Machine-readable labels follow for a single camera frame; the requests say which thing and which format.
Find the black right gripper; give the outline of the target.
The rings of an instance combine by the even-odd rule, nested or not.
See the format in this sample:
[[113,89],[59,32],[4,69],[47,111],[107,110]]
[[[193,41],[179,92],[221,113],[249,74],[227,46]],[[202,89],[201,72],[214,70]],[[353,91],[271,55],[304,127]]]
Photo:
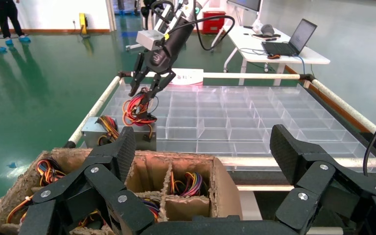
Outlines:
[[176,76],[172,71],[172,65],[175,62],[175,46],[165,45],[162,48],[148,51],[146,53],[139,52],[134,65],[133,78],[130,83],[131,90],[129,96],[133,97],[140,86],[141,81],[145,78],[143,63],[151,71],[154,71],[153,83],[149,90],[142,98],[142,104],[147,104],[155,95],[162,91]]

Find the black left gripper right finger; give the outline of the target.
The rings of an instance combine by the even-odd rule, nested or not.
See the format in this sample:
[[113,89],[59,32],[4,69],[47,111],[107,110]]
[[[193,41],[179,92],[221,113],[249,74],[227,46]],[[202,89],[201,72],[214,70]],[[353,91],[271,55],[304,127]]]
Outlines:
[[323,208],[376,235],[376,180],[340,165],[320,145],[300,141],[281,124],[272,127],[271,154],[293,186],[275,218],[304,235]]

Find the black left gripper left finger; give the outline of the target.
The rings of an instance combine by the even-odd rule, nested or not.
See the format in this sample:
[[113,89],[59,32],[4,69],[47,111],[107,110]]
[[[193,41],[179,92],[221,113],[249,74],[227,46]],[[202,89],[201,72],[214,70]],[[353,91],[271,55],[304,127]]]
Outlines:
[[95,147],[81,167],[36,192],[20,227],[22,235],[67,235],[97,211],[117,235],[139,235],[153,213],[125,185],[135,157],[132,127],[110,144]]

